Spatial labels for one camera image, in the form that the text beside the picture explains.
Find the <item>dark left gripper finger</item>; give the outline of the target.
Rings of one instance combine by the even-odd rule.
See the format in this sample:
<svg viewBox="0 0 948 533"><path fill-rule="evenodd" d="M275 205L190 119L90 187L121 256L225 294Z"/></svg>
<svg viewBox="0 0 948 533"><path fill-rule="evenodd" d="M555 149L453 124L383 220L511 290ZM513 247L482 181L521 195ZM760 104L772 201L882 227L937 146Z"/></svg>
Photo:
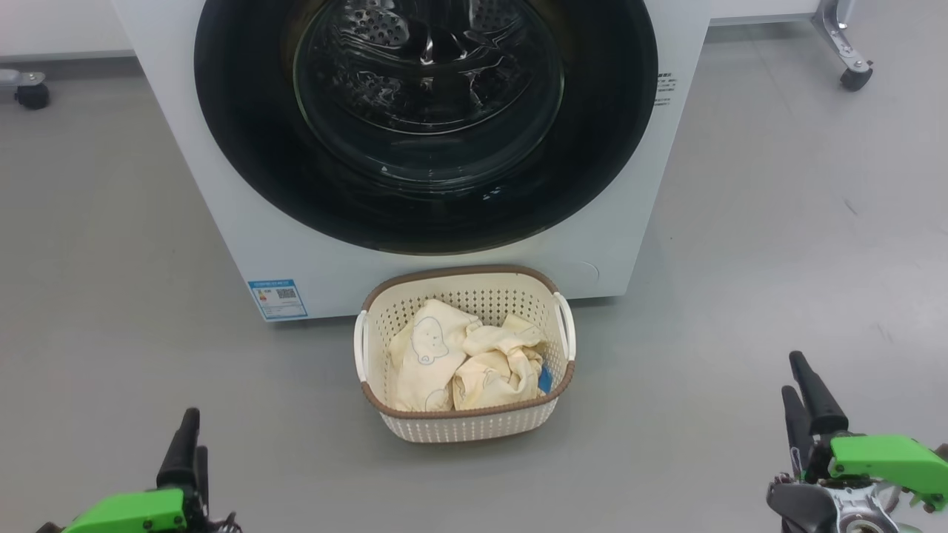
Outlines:
<svg viewBox="0 0 948 533"><path fill-rule="evenodd" d="M196 453L199 429L199 409L187 408L157 472L157 488L198 488Z"/></svg>
<svg viewBox="0 0 948 533"><path fill-rule="evenodd" d="M209 449L206 446L197 446L194 455L194 472L196 472L197 492L201 499L203 512L210 511L210 484L209 484Z"/></svg>

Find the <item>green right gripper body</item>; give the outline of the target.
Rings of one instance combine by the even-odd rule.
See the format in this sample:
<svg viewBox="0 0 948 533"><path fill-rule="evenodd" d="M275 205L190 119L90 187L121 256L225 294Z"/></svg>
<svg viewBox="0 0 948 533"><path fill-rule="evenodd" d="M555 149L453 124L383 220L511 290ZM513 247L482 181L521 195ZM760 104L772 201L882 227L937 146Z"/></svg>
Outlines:
<svg viewBox="0 0 948 533"><path fill-rule="evenodd" d="M947 462L933 449L904 435L839 436L829 442L830 475L867 477L908 489L913 503L942 512L947 497Z"/></svg>

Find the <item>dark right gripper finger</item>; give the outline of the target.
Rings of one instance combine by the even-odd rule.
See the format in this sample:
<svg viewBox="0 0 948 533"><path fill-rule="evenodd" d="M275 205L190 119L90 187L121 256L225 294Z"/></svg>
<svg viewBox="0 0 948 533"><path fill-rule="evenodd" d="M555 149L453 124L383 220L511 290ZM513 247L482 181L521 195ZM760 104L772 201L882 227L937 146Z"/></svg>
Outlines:
<svg viewBox="0 0 948 533"><path fill-rule="evenodd" d="M789 361L793 377L802 394L808 435L832 435L849 431L849 418L827 388L825 381L813 371L805 355L800 351L793 351L789 354Z"/></svg>
<svg viewBox="0 0 948 533"><path fill-rule="evenodd" d="M783 386L781 397L784 405L792 475L804 476L808 469L812 446L815 444L810 435L810 418L795 388Z"/></svg>

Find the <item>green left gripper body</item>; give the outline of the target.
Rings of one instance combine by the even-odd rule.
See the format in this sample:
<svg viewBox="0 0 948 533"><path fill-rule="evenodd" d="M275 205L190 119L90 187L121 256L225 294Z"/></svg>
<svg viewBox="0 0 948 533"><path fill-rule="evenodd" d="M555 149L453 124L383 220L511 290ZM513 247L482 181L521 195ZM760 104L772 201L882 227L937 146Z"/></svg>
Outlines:
<svg viewBox="0 0 948 533"><path fill-rule="evenodd" d="M81 513L67 532L162 532L186 526L182 489L113 494Z"/></svg>

